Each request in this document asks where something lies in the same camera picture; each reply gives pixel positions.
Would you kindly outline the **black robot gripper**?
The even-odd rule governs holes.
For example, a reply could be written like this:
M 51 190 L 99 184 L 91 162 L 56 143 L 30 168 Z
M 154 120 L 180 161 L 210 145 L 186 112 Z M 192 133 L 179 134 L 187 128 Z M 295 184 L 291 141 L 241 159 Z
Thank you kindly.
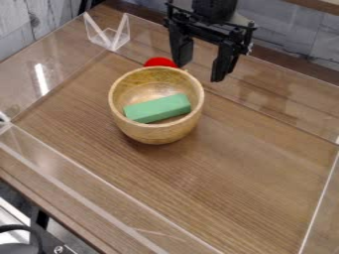
M 170 32 L 172 60 L 183 67 L 192 60 L 194 39 L 219 47 L 211 82 L 224 80 L 234 71 L 239 55 L 253 49 L 257 23 L 237 11 L 239 0 L 192 0 L 191 8 L 167 0 L 164 26 Z

